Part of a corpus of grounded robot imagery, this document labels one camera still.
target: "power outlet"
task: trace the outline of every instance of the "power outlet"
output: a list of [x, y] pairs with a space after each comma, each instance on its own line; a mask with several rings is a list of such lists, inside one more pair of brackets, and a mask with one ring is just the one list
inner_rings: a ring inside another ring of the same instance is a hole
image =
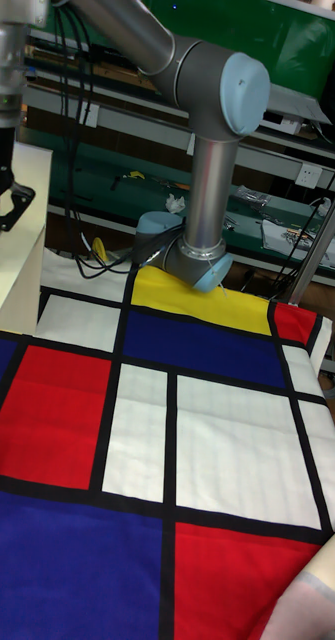
[[322, 175], [322, 168], [315, 164], [303, 164], [295, 184], [307, 189], [315, 189]]
[[[85, 115], [86, 115], [87, 107], [88, 107], [88, 102], [83, 102], [82, 110], [81, 110], [80, 124], [83, 124], [83, 122], [84, 122], [84, 118], [85, 118]], [[87, 127], [92, 127], [93, 129], [96, 129], [97, 123], [98, 123], [98, 114], [99, 114], [99, 106], [98, 106], [98, 104], [91, 104], [90, 110], [88, 112], [87, 120], [86, 120], [86, 126]]]

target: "red fabric patch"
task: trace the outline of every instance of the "red fabric patch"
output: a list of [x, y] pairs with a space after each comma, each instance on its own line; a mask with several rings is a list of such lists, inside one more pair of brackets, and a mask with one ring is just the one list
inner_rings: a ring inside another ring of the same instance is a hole
[[259, 638], [261, 618], [272, 613], [277, 599], [319, 549], [177, 524], [175, 640]]
[[297, 340], [307, 345], [317, 314], [279, 302], [274, 315], [278, 335], [283, 340]]
[[88, 489], [110, 368], [28, 347], [0, 412], [0, 475]]

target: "wire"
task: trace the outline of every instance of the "wire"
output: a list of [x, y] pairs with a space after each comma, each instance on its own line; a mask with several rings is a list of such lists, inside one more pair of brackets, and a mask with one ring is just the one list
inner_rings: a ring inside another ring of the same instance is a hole
[[331, 178], [331, 180], [330, 180], [330, 182], [329, 182], [329, 184], [328, 184], [328, 186], [327, 186], [327, 188], [325, 190], [325, 196], [322, 196], [321, 198], [319, 198], [318, 200], [315, 201], [317, 204], [316, 204], [314, 210], [312, 211], [310, 217], [308, 218], [308, 220], [305, 223], [302, 231], [300, 232], [300, 234], [299, 234], [299, 236], [297, 238], [297, 241], [293, 245], [289, 256], [287, 257], [287, 259], [285, 260], [284, 264], [282, 265], [282, 268], [281, 268], [277, 278], [274, 280], [274, 284], [272, 286], [272, 291], [274, 291], [276, 289], [277, 285], [278, 285], [278, 290], [277, 290], [277, 293], [275, 293], [275, 295], [272, 296], [271, 300], [273, 300], [278, 295], [283, 293], [283, 291], [286, 290], [286, 288], [291, 284], [291, 281], [293, 281], [293, 279], [298, 274], [298, 272], [299, 272], [299, 270], [300, 270], [300, 268], [301, 268], [301, 266], [303, 264], [303, 261], [295, 269], [293, 269], [293, 271], [291, 271], [291, 273], [285, 275], [282, 278], [283, 272], [285, 271], [285, 269], [287, 269], [288, 265], [290, 264], [291, 259], [292, 259], [293, 255], [294, 255], [298, 245], [299, 245], [300, 240], [302, 239], [303, 235], [305, 234], [306, 230], [308, 229], [309, 225], [311, 224], [314, 216], [316, 215], [316, 213], [317, 213], [317, 211], [319, 209], [319, 206], [320, 206], [321, 202], [323, 202], [324, 197], [326, 197], [326, 194], [330, 190], [334, 180], [335, 180], [335, 172], [334, 172], [334, 174], [333, 174], [333, 176], [332, 176], [332, 178]]
[[[75, 121], [74, 121], [74, 125], [73, 125], [73, 131], [72, 131], [72, 136], [70, 137], [70, 132], [69, 132], [69, 113], [68, 113], [68, 109], [69, 109], [69, 88], [68, 88], [68, 69], [67, 69], [67, 65], [68, 65], [68, 53], [67, 53], [67, 45], [66, 45], [66, 34], [65, 34], [65, 29], [64, 29], [64, 25], [63, 25], [63, 19], [62, 16], [65, 16], [65, 18], [68, 20], [68, 22], [70, 23], [70, 26], [72, 28], [72, 31], [74, 33], [74, 37], [77, 43], [77, 48], [78, 48], [78, 56], [79, 56], [79, 79], [80, 79], [80, 90], [79, 90], [79, 95], [78, 95], [78, 102], [77, 102], [77, 112], [76, 112], [76, 117], [75, 117]], [[62, 112], [64, 113], [65, 116], [65, 120], [66, 120], [66, 148], [67, 148], [67, 158], [68, 158], [68, 188], [67, 188], [67, 193], [66, 193], [66, 201], [65, 201], [65, 215], [66, 215], [66, 223], [67, 223], [67, 231], [68, 231], [68, 235], [70, 238], [70, 243], [71, 243], [71, 248], [72, 248], [72, 255], [76, 261], [77, 267], [80, 271], [80, 274], [83, 278], [91, 280], [93, 278], [99, 277], [100, 275], [102, 275], [103, 273], [106, 273], [108, 271], [112, 271], [113, 267], [118, 266], [120, 264], [123, 264], [127, 258], [129, 257], [129, 254], [126, 254], [123, 256], [123, 258], [120, 258], [118, 260], [116, 260], [115, 262], [111, 263], [111, 264], [105, 264], [100, 258], [99, 256], [97, 256], [95, 254], [95, 252], [93, 252], [89, 246], [89, 244], [87, 243], [87, 240], [81, 230], [81, 218], [79, 213], [76, 210], [75, 207], [75, 200], [74, 200], [74, 168], [75, 168], [75, 161], [76, 161], [76, 156], [77, 156], [77, 151], [78, 151], [78, 147], [80, 144], [80, 136], [79, 136], [79, 127], [80, 127], [80, 120], [81, 120], [81, 114], [82, 114], [82, 108], [83, 108], [83, 100], [84, 100], [84, 93], [85, 93], [85, 84], [84, 84], [84, 68], [83, 68], [83, 47], [82, 47], [82, 41], [81, 41], [81, 37], [80, 34], [78, 32], [78, 26], [76, 24], [76, 21], [79, 23], [80, 27], [82, 28], [84, 35], [86, 36], [86, 40], [87, 40], [87, 44], [90, 48], [90, 40], [89, 40], [89, 36], [87, 33], [87, 30], [85, 29], [82, 20], [80, 19], [79, 16], [77, 16], [76, 12], [74, 10], [72, 10], [70, 7], [63, 7], [62, 9], [56, 9], [56, 23], [59, 26], [59, 30], [60, 30], [60, 34], [61, 34], [61, 40], [62, 40], [62, 49], [63, 49], [63, 58], [64, 58], [64, 79], [65, 79], [65, 84], [64, 84], [64, 91], [65, 91], [65, 99], [63, 101], [63, 97], [62, 97]], [[89, 92], [89, 97], [88, 97], [88, 101], [87, 101], [87, 107], [86, 107], [86, 112], [84, 114], [84, 119], [83, 119], [83, 123], [82, 126], [86, 125], [86, 121], [88, 118], [88, 114], [89, 114], [89, 110], [91, 107], [91, 102], [92, 102], [92, 97], [93, 97], [93, 65], [91, 63], [91, 74], [90, 74], [90, 92]], [[97, 262], [98, 262], [98, 266], [97, 265], [93, 265], [91, 263], [85, 262], [85, 260], [83, 260], [83, 258], [81, 258], [77, 251], [76, 251], [76, 245], [75, 245], [75, 239], [74, 239], [74, 234], [73, 234], [73, 229], [72, 229], [72, 220], [71, 220], [71, 211], [73, 214], [73, 217], [76, 221], [77, 224], [77, 228], [79, 231], [79, 235], [82, 239], [82, 241], [84, 242], [85, 246], [87, 247], [87, 249], [90, 250], [90, 252], [92, 253], [92, 255], [94, 255], [94, 257], [96, 258]], [[84, 272], [84, 269], [88, 268], [91, 270], [94, 270], [96, 273], [93, 275], [86, 275]]]
[[64, 7], [69, 0], [59, 0], [59, 2], [52, 2], [52, 7], [55, 9], [60, 9], [60, 7]]
[[335, 144], [332, 140], [330, 140], [329, 138], [327, 138], [327, 136], [325, 136], [325, 134], [323, 133], [322, 127], [321, 127], [319, 122], [312, 122], [311, 124], [312, 124], [312, 128], [315, 129], [315, 131], [317, 131], [319, 133], [321, 138], [323, 138], [326, 142], [328, 142], [328, 144], [332, 144], [332, 145]]

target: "white rectangle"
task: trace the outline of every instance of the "white rectangle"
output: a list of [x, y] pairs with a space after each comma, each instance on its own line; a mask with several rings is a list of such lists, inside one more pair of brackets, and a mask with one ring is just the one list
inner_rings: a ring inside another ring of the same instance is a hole
[[119, 317], [119, 309], [51, 296], [38, 323], [36, 337], [112, 352]]
[[323, 397], [311, 360], [305, 349], [283, 347], [295, 391]]
[[122, 365], [103, 491], [163, 501], [167, 374]]
[[319, 529], [288, 399], [179, 377], [177, 504]]
[[[121, 271], [128, 271], [130, 263], [121, 265]], [[45, 249], [41, 284], [52, 289], [72, 291], [82, 295], [122, 302], [127, 275], [104, 273], [94, 280], [84, 280], [74, 260], [61, 258], [53, 251]]]
[[332, 320], [329, 318], [323, 318], [320, 332], [311, 353], [311, 364], [316, 375], [318, 375], [321, 368], [323, 358], [325, 357], [327, 347], [331, 340], [331, 335]]
[[332, 528], [335, 531], [335, 440], [310, 438]]
[[335, 426], [327, 407], [300, 402], [332, 527], [335, 530]]

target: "yellow rectangle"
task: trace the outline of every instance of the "yellow rectangle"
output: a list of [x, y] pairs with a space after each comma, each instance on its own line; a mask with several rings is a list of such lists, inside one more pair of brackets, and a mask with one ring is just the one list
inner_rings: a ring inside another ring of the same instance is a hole
[[201, 293], [156, 269], [144, 267], [138, 273], [132, 304], [192, 316], [205, 322], [251, 333], [271, 335], [267, 319], [268, 301], [239, 291], [217, 287], [211, 293]]

